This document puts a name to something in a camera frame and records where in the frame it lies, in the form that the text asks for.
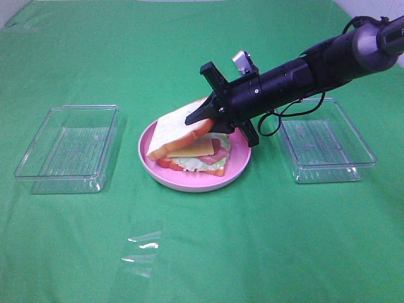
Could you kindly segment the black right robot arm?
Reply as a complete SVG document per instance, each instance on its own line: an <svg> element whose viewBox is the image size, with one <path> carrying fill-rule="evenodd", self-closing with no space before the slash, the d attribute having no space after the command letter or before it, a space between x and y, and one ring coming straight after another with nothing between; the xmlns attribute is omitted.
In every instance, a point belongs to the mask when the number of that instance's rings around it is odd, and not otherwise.
<svg viewBox="0 0 404 303"><path fill-rule="evenodd" d="M251 122L260 114L350 81L391 68L403 54L403 18L376 20L353 18L342 34L325 40L300 57L260 73L247 52L239 51L233 62L240 78L227 81L212 62L200 69L213 91L204 103L186 117L187 125L213 119L214 133L239 129L249 146L259 143Z"/></svg>

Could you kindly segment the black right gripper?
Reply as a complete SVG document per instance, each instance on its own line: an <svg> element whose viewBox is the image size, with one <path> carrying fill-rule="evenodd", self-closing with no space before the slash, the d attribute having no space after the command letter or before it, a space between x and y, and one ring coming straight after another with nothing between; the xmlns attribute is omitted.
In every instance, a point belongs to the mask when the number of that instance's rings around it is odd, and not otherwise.
<svg viewBox="0 0 404 303"><path fill-rule="evenodd" d="M212 62L200 69L213 91L185 124L214 119L210 133L231 134L238 128L248 146L259 144L253 117L305 97L311 92L308 63L294 59L265 73L253 73L228 82Z"/></svg>

